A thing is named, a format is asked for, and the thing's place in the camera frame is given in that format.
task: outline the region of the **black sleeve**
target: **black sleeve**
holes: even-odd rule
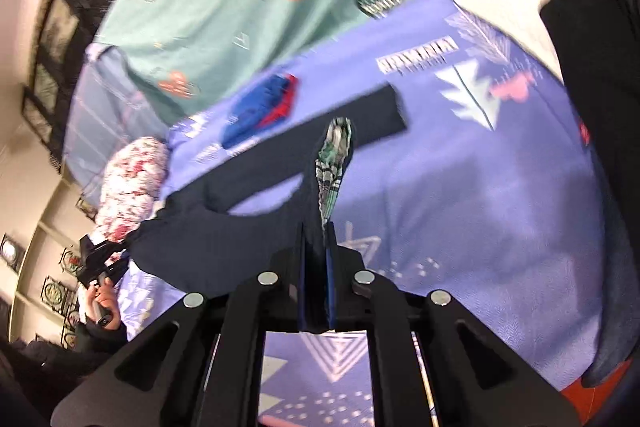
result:
[[[640,267],[640,42],[624,0],[550,0],[540,11]]]
[[[107,353],[113,355],[127,343],[127,329],[120,324],[117,330],[105,330],[93,321],[76,326],[76,347],[78,353]]]

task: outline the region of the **human hand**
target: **human hand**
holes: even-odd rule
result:
[[[95,316],[94,300],[103,308],[107,308],[113,315],[111,322],[105,325],[104,329],[117,330],[120,327],[120,309],[118,308],[118,299],[111,279],[107,277],[102,286],[91,285],[86,291],[86,316],[96,323],[100,317]]]

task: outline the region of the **gray plaid fabric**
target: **gray plaid fabric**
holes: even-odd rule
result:
[[[334,118],[326,130],[326,139],[316,159],[318,205],[322,225],[331,217],[342,181],[344,160],[351,147],[351,121]]]

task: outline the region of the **silver screw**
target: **silver screw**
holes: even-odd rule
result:
[[[356,272],[356,275],[354,275],[353,278],[360,284],[371,284],[376,276],[369,270],[360,270],[359,272]]]
[[[182,304],[187,308],[197,308],[204,302],[204,297],[199,293],[188,293],[182,299]]]
[[[258,282],[263,286],[271,286],[278,282],[278,274],[275,272],[262,272],[258,275]]]
[[[444,290],[431,292],[431,302],[438,306],[446,306],[451,302],[451,295]]]

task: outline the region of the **person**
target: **person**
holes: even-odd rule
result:
[[[111,311],[113,318],[104,327],[97,325],[93,302]],[[127,331],[113,282],[90,287],[86,292],[87,322],[76,326],[73,350],[47,341],[31,341],[22,349],[0,341],[0,387],[5,393],[22,395],[49,420],[56,405],[82,380],[92,374],[113,353],[127,343]]]

